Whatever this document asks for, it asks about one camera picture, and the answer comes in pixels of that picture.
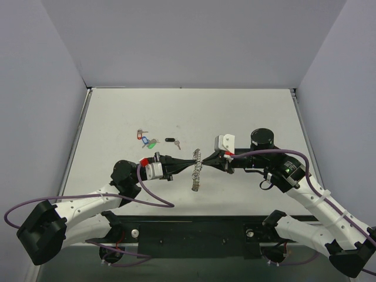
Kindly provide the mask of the white disc wire keyring holder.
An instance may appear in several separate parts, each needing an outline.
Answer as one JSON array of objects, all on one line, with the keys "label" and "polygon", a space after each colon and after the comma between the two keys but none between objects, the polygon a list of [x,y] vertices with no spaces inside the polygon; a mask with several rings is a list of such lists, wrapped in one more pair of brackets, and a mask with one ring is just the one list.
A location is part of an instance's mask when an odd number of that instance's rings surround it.
[{"label": "white disc wire keyring holder", "polygon": [[200,172],[202,170],[202,154],[199,148],[193,152],[193,159],[196,163],[192,172],[192,191],[198,192],[200,187]]}]

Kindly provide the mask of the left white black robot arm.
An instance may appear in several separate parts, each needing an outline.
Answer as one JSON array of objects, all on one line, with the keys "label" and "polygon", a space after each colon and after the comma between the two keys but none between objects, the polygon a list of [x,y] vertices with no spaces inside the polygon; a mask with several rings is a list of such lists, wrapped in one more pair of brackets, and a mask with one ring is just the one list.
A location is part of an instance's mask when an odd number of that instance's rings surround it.
[{"label": "left white black robot arm", "polygon": [[140,163],[120,160],[115,163],[110,182],[94,192],[77,196],[35,199],[16,236],[33,264],[42,265],[53,259],[63,248],[90,239],[116,241],[121,228],[111,212],[137,199],[140,185],[147,180],[171,181],[173,175],[195,165],[193,159],[183,160],[156,153]]}]

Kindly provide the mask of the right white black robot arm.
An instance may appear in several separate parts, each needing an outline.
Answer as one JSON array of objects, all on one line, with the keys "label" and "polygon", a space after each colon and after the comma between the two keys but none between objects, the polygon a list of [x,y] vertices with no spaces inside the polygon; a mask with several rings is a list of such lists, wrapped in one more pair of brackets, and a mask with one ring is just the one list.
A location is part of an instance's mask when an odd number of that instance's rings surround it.
[{"label": "right white black robot arm", "polygon": [[203,165],[229,174],[235,169],[260,172],[270,187],[299,202],[320,223],[313,226],[275,210],[263,221],[265,238],[305,245],[326,256],[347,277],[356,278],[364,271],[375,254],[375,228],[358,220],[320,186],[304,154],[275,147],[274,133],[266,128],[251,133],[248,149],[237,149],[233,135],[219,135],[214,150]]}]

